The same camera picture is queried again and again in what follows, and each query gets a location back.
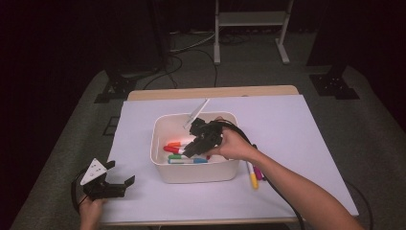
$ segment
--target red marker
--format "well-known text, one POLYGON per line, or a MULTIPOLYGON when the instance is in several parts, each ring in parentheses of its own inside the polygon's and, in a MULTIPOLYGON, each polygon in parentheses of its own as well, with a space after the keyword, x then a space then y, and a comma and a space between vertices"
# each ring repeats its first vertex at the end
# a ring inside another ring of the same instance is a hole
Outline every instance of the red marker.
POLYGON ((170 143, 167 144, 167 146, 168 147, 181 147, 181 146, 186 146, 188 143, 190 143, 190 142, 185 142, 185 141, 182 141, 182 142, 170 142, 170 143))
POLYGON ((164 147, 165 151, 176 153, 176 154, 182 154, 184 152, 183 149, 175 148, 175 147, 170 147, 170 146, 165 146, 164 147))

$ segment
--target white container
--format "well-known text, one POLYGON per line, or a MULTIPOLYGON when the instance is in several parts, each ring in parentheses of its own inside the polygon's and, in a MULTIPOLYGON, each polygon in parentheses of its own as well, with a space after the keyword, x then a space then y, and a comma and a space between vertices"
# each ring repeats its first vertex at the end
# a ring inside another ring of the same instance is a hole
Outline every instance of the white container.
MULTIPOLYGON (((236 117, 228 112, 200 113, 198 118, 208 123, 218 116, 237 125, 236 117)), ((197 183, 233 179, 237 174, 239 160, 227 160, 219 155, 213 155, 208 163, 203 164, 168 163, 168 156, 172 153, 164 151, 167 143, 191 142, 195 138, 190 135, 189 126, 183 128, 189 118, 190 114, 173 114, 162 116, 155 122, 150 157, 162 180, 166 183, 197 183)))

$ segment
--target white tabletop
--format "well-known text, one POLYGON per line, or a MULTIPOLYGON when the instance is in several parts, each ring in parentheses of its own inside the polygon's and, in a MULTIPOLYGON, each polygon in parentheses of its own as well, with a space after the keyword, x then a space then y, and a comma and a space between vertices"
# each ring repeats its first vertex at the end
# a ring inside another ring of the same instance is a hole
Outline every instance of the white tabletop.
MULTIPOLYGON (((245 162, 229 181, 167 184, 150 160, 155 121, 190 113, 204 99, 124 102, 109 160, 116 167, 107 182, 123 183, 135 174, 125 197, 104 205, 104 224, 269 222, 295 218, 290 207, 261 181, 253 190, 245 162)), ((203 112, 226 111, 252 143, 288 169, 335 196, 349 212, 358 212, 302 95, 212 98, 203 112)))

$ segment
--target gray carpet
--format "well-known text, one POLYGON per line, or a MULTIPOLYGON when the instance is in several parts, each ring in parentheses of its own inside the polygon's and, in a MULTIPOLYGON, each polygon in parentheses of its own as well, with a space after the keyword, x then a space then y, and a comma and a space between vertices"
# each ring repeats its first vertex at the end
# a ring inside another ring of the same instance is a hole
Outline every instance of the gray carpet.
MULTIPOLYGON (((315 34, 286 36, 285 48, 291 63, 283 65, 274 43, 275 34, 252 35, 236 46, 221 47, 221 64, 216 66, 216 86, 295 85, 304 95, 328 149, 343 177, 359 189, 371 205, 374 229, 405 229, 406 218, 406 134, 373 94, 368 81, 348 67, 344 79, 360 100, 335 100, 318 96, 309 75, 325 73, 326 67, 306 67, 315 34)), ((173 45, 181 48, 201 37, 174 35, 173 45)), ((213 54, 213 46, 198 49, 213 54)), ((182 67, 172 74, 178 88, 213 87, 214 66, 201 52, 177 55, 182 67)), ((179 61, 173 59, 168 71, 179 61)), ((139 80, 142 89, 152 80, 139 80)), ((123 100, 94 103, 108 78, 102 71, 94 77, 65 129, 59 137, 46 166, 29 198, 15 219, 12 229, 78 229, 79 216, 70 199, 70 182, 91 159, 106 161, 112 136, 103 136, 112 116, 120 116, 123 100)), ((172 88, 168 77, 156 80, 147 89, 172 88)), ((367 205, 349 186, 360 212, 359 221, 370 227, 367 205)), ((297 223, 288 223, 299 229, 297 223)), ((146 227, 112 227, 101 229, 147 229, 146 227)))

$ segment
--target person's right arm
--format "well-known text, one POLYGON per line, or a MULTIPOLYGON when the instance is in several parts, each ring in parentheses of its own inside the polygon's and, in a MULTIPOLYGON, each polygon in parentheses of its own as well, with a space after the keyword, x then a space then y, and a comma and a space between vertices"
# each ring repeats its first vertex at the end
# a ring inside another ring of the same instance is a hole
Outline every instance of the person's right arm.
POLYGON ((327 191, 255 149, 228 128, 223 129, 221 145, 208 154, 249 161, 260 168, 289 203, 316 229, 363 229, 327 191))

